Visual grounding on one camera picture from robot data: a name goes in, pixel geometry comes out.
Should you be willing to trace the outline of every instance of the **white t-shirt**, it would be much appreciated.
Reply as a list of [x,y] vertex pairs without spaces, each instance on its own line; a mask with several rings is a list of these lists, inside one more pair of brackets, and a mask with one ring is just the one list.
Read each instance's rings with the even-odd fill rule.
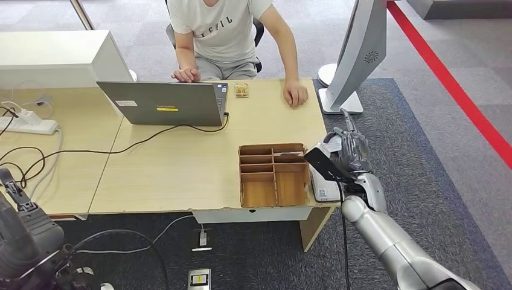
[[259,19],[272,0],[168,0],[171,24],[177,33],[194,32],[194,50],[209,59],[237,61],[255,58],[252,18]]

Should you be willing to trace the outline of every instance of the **black cable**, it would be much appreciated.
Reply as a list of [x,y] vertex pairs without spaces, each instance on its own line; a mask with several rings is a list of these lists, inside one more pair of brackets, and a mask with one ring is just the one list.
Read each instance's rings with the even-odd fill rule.
[[7,115],[7,113],[11,114],[12,116],[16,116],[18,117],[18,115],[16,115],[16,109],[11,107],[10,109],[9,108],[6,108],[6,107],[3,107],[3,106],[0,106],[0,109],[4,109],[5,112],[2,114],[2,117],[5,117],[5,115]]
[[61,268],[63,268],[67,263],[69,263],[69,261],[71,260],[71,257],[74,254],[76,254],[76,252],[81,247],[85,246],[87,243],[92,242],[93,240],[98,239],[102,236],[108,236],[110,234],[131,234],[134,236],[138,236],[138,237],[142,238],[143,240],[145,240],[146,242],[148,242],[149,247],[151,249],[153,249],[153,251],[155,252],[156,256],[158,257],[158,259],[160,261],[160,267],[162,270],[162,274],[164,275],[164,289],[169,290],[169,278],[167,275],[167,270],[165,268],[164,258],[162,257],[162,255],[160,254],[160,252],[158,251],[158,249],[156,248],[155,244],[153,243],[153,241],[151,239],[149,239],[147,236],[145,236],[139,232],[132,231],[132,230],[121,230],[121,229],[106,230],[106,231],[101,231],[99,233],[95,233],[95,234],[83,239],[82,241],[80,241],[78,244],[76,244],[74,247],[71,248],[71,250],[66,255],[66,257],[64,257],[64,259],[55,267],[55,269],[60,270]]
[[[39,175],[41,172],[43,172],[43,170],[45,169],[45,166],[46,166],[46,159],[45,159],[45,154],[43,153],[43,151],[37,147],[32,147],[32,146],[22,146],[22,147],[18,147],[18,148],[14,148],[14,149],[11,149],[9,150],[8,152],[6,152],[2,157],[0,157],[0,161],[2,161],[7,155],[11,154],[12,152],[16,151],[16,150],[21,150],[21,149],[35,149],[37,151],[39,151],[39,153],[41,154],[41,157],[43,159],[43,165],[42,167],[39,169],[39,171],[34,174],[34,176],[32,176],[31,178],[27,178],[27,179],[23,179],[23,176],[24,176],[24,171],[22,170],[21,171],[21,176],[22,176],[22,179],[20,181],[17,181],[20,183],[20,186],[22,189],[24,189],[26,186],[27,186],[27,181],[35,178],[37,175]],[[11,164],[11,165],[14,165],[16,167],[19,168],[19,166],[17,164],[13,164],[13,163],[2,163],[0,164],[0,167],[6,165],[6,164]]]
[[2,130],[2,132],[0,132],[0,136],[2,136],[2,134],[5,132],[5,130],[7,130],[7,128],[9,128],[9,126],[11,126],[13,121],[14,121],[14,115],[12,115],[11,120],[9,121],[9,123],[7,123],[7,126]]
[[9,123],[7,124],[7,126],[2,130],[2,132],[0,132],[0,136],[2,136],[2,134],[7,130],[7,128],[9,128],[9,126],[11,126],[11,124],[12,124],[12,123],[13,123],[13,121],[14,121],[14,118],[17,118],[17,117],[18,117],[18,115],[16,115],[14,108],[11,108],[11,109],[12,109],[12,111],[11,111],[11,109],[9,109],[9,108],[1,107],[1,106],[0,106],[0,109],[4,109],[4,110],[5,110],[5,112],[4,112],[4,114],[2,115],[2,117],[3,117],[3,116],[5,116],[5,115],[7,115],[7,113],[11,114],[11,116],[12,116],[12,117],[11,117],[11,120],[9,121]]
[[226,116],[226,122],[224,122],[224,125],[222,125],[222,127],[218,128],[218,129],[215,129],[215,130],[205,130],[205,129],[201,129],[201,128],[198,128],[196,126],[192,126],[192,125],[188,125],[188,124],[179,124],[179,125],[175,125],[173,127],[170,127],[170,128],[167,128],[167,129],[163,129],[163,130],[160,130],[158,131],[157,133],[149,136],[148,138],[142,140],[142,141],[139,141],[139,142],[135,142],[133,143],[132,145],[126,147],[125,149],[123,150],[119,150],[119,151],[96,151],[96,150],[60,150],[60,151],[56,151],[56,152],[53,152],[51,154],[48,154],[46,156],[44,156],[43,158],[37,160],[34,164],[32,164],[28,169],[27,171],[25,171],[25,173],[22,175],[21,177],[21,181],[22,182],[27,182],[28,180],[34,178],[35,176],[37,176],[37,173],[36,175],[34,176],[31,176],[30,178],[27,178],[27,175],[28,175],[28,172],[35,166],[37,165],[37,163],[43,161],[45,158],[48,158],[48,157],[51,157],[55,154],[60,154],[60,153],[97,153],[97,154],[108,154],[108,155],[111,155],[111,154],[120,154],[120,153],[123,153],[123,152],[126,152],[128,150],[130,150],[131,148],[139,145],[139,144],[142,144],[142,143],[145,143],[145,142],[148,142],[149,140],[153,139],[154,137],[164,133],[164,132],[167,132],[167,131],[171,131],[173,129],[176,129],[178,127],[189,127],[189,128],[192,128],[192,129],[195,129],[195,130],[198,130],[198,131],[201,131],[201,132],[206,132],[206,133],[215,133],[215,132],[219,132],[219,131],[222,131],[224,130],[224,128],[228,125],[228,122],[229,122],[229,113],[228,112],[225,112],[224,113],[224,116]]
[[[343,190],[339,181],[336,181],[336,185],[338,186],[339,195],[342,199],[341,203],[343,204]],[[350,279],[348,276],[348,243],[347,243],[347,222],[345,221],[345,217],[343,216],[343,212],[341,212],[341,222],[343,225],[343,251],[345,252],[345,284],[347,284],[347,290],[350,290]]]

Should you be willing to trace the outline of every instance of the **wooden organizer box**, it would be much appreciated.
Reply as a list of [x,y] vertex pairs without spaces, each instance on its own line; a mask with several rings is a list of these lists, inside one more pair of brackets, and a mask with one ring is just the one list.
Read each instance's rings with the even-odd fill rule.
[[306,203],[309,166],[301,143],[240,146],[242,207],[286,207]]

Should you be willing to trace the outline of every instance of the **power strip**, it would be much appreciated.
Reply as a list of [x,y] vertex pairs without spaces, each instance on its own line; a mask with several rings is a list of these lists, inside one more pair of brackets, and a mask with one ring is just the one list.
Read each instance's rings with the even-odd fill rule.
[[[0,117],[0,132],[11,122],[11,117]],[[58,124],[55,120],[42,120],[38,125],[30,125],[21,120],[14,118],[13,122],[7,127],[6,132],[32,133],[42,135],[52,135],[57,130]]]

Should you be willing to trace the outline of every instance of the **gray laptop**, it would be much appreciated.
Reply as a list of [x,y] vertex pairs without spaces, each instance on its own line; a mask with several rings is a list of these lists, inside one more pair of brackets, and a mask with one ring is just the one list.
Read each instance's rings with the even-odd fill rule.
[[97,82],[132,124],[221,126],[227,83]]

